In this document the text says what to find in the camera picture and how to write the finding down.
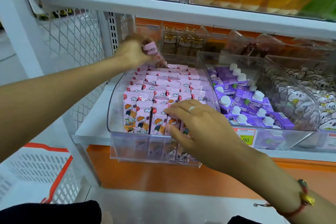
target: cartoon boy illustration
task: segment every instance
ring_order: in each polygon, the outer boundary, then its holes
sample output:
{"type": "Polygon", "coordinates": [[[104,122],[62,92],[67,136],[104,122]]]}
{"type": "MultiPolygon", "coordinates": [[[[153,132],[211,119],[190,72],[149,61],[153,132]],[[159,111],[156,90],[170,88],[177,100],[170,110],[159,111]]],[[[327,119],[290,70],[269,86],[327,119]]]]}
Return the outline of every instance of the cartoon boy illustration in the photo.
{"type": "Polygon", "coordinates": [[[165,130],[165,128],[162,126],[163,124],[163,120],[160,119],[160,118],[157,118],[155,121],[154,121],[154,124],[155,124],[155,128],[154,130],[157,131],[157,132],[162,132],[165,130]]]}
{"type": "Polygon", "coordinates": [[[137,118],[138,123],[138,127],[142,128],[144,130],[148,130],[149,129],[149,124],[146,123],[146,118],[143,116],[139,116],[137,118]]]}
{"type": "Polygon", "coordinates": [[[189,134],[189,129],[187,128],[187,126],[183,123],[182,127],[184,128],[183,134],[188,135],[189,134]]]}
{"type": "Polygon", "coordinates": [[[177,120],[171,118],[171,119],[169,120],[168,124],[176,125],[176,124],[177,124],[177,120]]]}
{"type": "Polygon", "coordinates": [[[128,115],[128,116],[130,116],[130,117],[132,117],[132,118],[134,118],[137,115],[136,112],[132,111],[133,110],[133,106],[131,106],[130,104],[126,104],[125,105],[125,110],[126,110],[125,114],[128,115]]]}

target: ring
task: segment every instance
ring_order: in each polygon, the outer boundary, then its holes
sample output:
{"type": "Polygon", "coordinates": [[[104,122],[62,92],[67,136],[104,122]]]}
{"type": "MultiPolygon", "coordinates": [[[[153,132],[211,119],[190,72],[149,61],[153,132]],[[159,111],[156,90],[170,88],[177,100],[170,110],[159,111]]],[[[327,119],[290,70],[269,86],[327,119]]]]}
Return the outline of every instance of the ring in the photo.
{"type": "Polygon", "coordinates": [[[188,113],[190,113],[190,111],[192,110],[192,109],[194,109],[194,108],[196,108],[195,106],[191,106],[190,108],[189,108],[189,110],[188,110],[188,113]]]}

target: red string bracelet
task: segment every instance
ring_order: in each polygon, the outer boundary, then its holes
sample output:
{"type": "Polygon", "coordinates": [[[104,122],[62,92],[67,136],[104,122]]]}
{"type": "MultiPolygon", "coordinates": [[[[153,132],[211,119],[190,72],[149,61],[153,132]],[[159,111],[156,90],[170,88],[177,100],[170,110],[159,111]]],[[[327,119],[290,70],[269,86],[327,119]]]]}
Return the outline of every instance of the red string bracelet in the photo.
{"type": "MultiPolygon", "coordinates": [[[[311,205],[314,206],[315,205],[315,199],[311,196],[308,195],[308,185],[307,182],[305,180],[298,180],[301,188],[302,188],[302,192],[300,192],[300,198],[301,198],[301,204],[300,207],[298,209],[296,209],[295,211],[291,212],[291,213],[283,213],[280,212],[278,210],[276,210],[280,215],[282,215],[285,218],[291,218],[295,215],[297,215],[298,213],[300,213],[305,207],[306,205],[311,205]]],[[[264,204],[264,205],[260,205],[263,207],[272,207],[270,204],[264,204]]]]}

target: white bottle cap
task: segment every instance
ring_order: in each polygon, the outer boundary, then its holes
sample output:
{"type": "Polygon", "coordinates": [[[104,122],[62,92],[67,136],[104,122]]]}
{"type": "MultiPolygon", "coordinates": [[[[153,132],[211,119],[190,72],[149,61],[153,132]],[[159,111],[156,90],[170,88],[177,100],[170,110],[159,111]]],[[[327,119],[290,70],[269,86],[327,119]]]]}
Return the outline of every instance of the white bottle cap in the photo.
{"type": "Polygon", "coordinates": [[[256,90],[257,90],[257,86],[255,86],[255,85],[251,85],[251,86],[249,87],[249,89],[250,89],[250,91],[256,91],[256,90]]]}
{"type": "Polygon", "coordinates": [[[235,64],[235,63],[232,63],[231,65],[230,65],[230,71],[233,71],[234,69],[236,69],[238,66],[237,66],[237,64],[235,64]]]}
{"type": "Polygon", "coordinates": [[[262,120],[262,122],[264,123],[265,126],[273,127],[275,120],[267,116],[262,120]]]}
{"type": "Polygon", "coordinates": [[[260,108],[259,111],[257,112],[257,116],[259,116],[259,117],[266,117],[266,110],[260,108]]]}
{"type": "Polygon", "coordinates": [[[225,107],[229,107],[229,105],[231,104],[231,99],[229,98],[229,96],[223,96],[220,98],[219,102],[225,107]]]}
{"type": "Polygon", "coordinates": [[[237,81],[239,82],[246,81],[246,74],[238,74],[237,81]]]}
{"type": "Polygon", "coordinates": [[[234,115],[240,115],[240,111],[241,111],[241,109],[240,109],[239,106],[234,106],[231,110],[232,114],[234,114],[234,115]]]}
{"type": "Polygon", "coordinates": [[[259,90],[256,90],[252,98],[255,99],[255,100],[258,100],[258,101],[262,102],[264,96],[265,96],[264,93],[262,93],[259,90]]]}
{"type": "Polygon", "coordinates": [[[247,116],[244,115],[244,114],[240,114],[240,115],[238,115],[238,117],[237,117],[237,121],[238,121],[238,123],[240,123],[240,124],[246,124],[246,122],[247,122],[247,116]]]}
{"type": "Polygon", "coordinates": [[[237,76],[238,74],[240,74],[240,72],[241,72],[240,68],[235,68],[235,69],[233,69],[232,74],[233,74],[234,76],[237,76]]]}

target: white tile floor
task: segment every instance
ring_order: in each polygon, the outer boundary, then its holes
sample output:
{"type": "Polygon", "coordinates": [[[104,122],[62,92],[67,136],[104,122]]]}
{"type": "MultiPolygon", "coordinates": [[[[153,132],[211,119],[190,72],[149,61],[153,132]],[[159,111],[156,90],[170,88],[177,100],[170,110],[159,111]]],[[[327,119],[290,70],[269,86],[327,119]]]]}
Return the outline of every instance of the white tile floor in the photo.
{"type": "Polygon", "coordinates": [[[274,209],[254,207],[264,202],[254,199],[91,188],[86,200],[98,201],[114,224],[226,224],[236,215],[262,224],[286,224],[274,209]]]}

